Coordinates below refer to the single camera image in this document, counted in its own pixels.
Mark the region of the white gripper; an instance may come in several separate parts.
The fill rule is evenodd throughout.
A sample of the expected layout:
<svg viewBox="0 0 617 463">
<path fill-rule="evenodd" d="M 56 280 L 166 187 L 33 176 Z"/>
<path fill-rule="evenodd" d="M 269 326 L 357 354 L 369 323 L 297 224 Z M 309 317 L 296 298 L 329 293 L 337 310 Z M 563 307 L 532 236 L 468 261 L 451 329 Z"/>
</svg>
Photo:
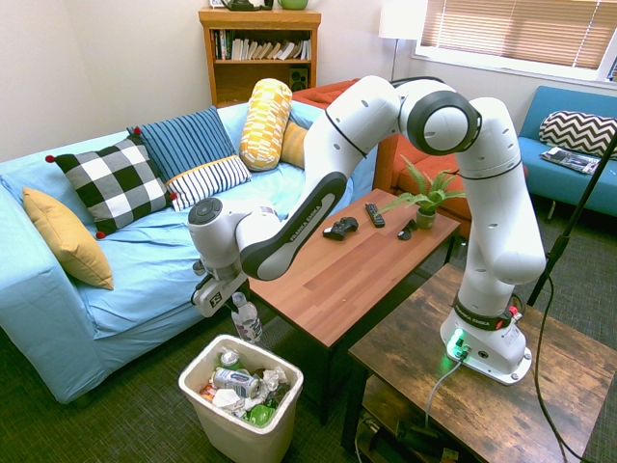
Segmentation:
<svg viewBox="0 0 617 463">
<path fill-rule="evenodd" d="M 197 284 L 192 295 L 192 304 L 204 317 L 210 317 L 217 312 L 236 291 L 242 292 L 248 302 L 252 302 L 250 281 L 244 273 L 233 280 L 219 281 L 210 274 L 205 274 Z"/>
</svg>

